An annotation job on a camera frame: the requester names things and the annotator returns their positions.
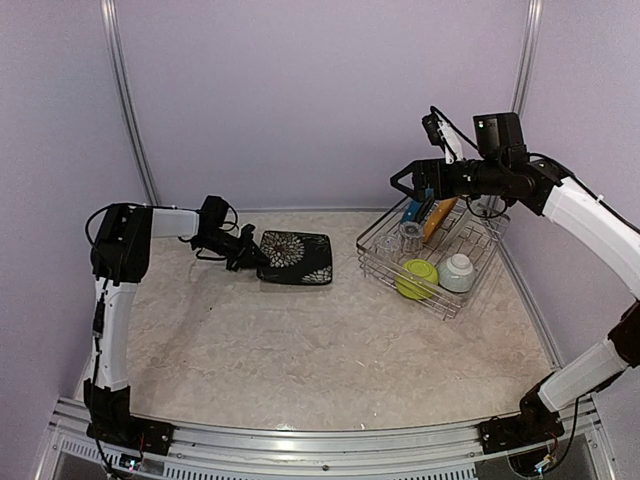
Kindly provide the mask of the orange polka dot plate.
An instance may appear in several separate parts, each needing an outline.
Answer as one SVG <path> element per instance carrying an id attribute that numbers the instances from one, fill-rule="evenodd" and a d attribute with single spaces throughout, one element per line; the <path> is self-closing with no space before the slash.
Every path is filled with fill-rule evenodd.
<path id="1" fill-rule="evenodd" d="M 423 228 L 423 243 L 428 244 L 458 202 L 458 197 L 441 200 L 429 215 Z"/>

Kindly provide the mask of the black floral square plate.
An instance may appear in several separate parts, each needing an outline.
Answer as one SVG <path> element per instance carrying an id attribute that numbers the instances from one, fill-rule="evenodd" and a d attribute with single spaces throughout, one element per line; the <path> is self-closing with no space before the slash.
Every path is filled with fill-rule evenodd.
<path id="1" fill-rule="evenodd" d="M 333 280 L 333 256 L 326 234 L 267 230 L 259 248 L 269 263 L 259 267 L 261 281 L 289 286 L 325 286 Z"/>

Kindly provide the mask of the pale green round plate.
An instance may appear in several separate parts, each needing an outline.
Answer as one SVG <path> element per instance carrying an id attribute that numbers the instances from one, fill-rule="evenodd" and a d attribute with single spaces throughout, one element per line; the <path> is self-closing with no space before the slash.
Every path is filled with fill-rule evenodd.
<path id="1" fill-rule="evenodd" d="M 448 249 L 449 246 L 453 243 L 453 241 L 458 238 L 458 236 L 466 228 L 471 217 L 472 217 L 472 214 L 469 210 L 465 210 L 463 212 L 463 214 L 459 217 L 459 219 L 455 222 L 455 224 L 450 228 L 446 236 L 441 241 L 440 247 L 443 250 Z"/>

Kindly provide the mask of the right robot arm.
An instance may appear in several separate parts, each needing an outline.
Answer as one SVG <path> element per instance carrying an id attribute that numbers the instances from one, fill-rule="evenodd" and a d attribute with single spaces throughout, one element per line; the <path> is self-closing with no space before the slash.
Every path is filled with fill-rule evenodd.
<path id="1" fill-rule="evenodd" d="M 390 184 L 414 200 L 425 199 L 431 189 L 437 200 L 493 195 L 508 204 L 521 203 L 574 237 L 594 257 L 590 264 L 595 270 L 588 272 L 570 256 L 551 283 L 571 287 L 598 313 L 618 311 L 621 316 L 603 339 L 522 399 L 520 414 L 511 423 L 518 442 L 535 442 L 564 407 L 638 367 L 639 230 L 571 170 L 541 154 L 529 154 L 510 167 L 496 160 L 424 159 L 393 174 Z M 616 299 L 627 303 L 617 309 Z"/>

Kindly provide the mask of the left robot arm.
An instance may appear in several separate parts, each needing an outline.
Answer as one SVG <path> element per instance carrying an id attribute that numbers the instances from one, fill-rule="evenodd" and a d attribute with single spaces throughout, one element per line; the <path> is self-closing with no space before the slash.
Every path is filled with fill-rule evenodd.
<path id="1" fill-rule="evenodd" d="M 138 285 L 146 275 L 155 238 L 180 238 L 191 249 L 217 254 L 230 271 L 257 269 L 269 263 L 254 241 L 255 226 L 247 224 L 236 236 L 222 228 L 228 205 L 209 196 L 199 209 L 114 203 L 95 214 L 102 217 L 91 247 L 96 307 L 92 321 L 90 378 L 84 400 L 94 424 L 121 445 L 140 434 L 130 414 L 126 366 L 129 320 Z"/>

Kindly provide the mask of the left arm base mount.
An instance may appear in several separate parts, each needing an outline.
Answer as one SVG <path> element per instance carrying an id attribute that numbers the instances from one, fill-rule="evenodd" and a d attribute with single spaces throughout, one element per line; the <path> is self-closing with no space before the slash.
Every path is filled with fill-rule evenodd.
<path id="1" fill-rule="evenodd" d="M 120 427 L 115 424 L 93 422 L 87 427 L 87 435 L 110 445 L 167 456 L 176 427 L 168 422 L 132 416 Z"/>

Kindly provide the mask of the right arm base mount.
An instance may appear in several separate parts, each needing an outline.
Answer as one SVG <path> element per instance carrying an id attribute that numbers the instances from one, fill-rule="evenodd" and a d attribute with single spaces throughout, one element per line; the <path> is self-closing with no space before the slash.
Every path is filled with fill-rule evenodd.
<path id="1" fill-rule="evenodd" d="M 477 430 L 485 455 L 553 440 L 565 433 L 558 415 L 542 423 L 529 423 L 522 414 L 492 417 L 479 423 Z"/>

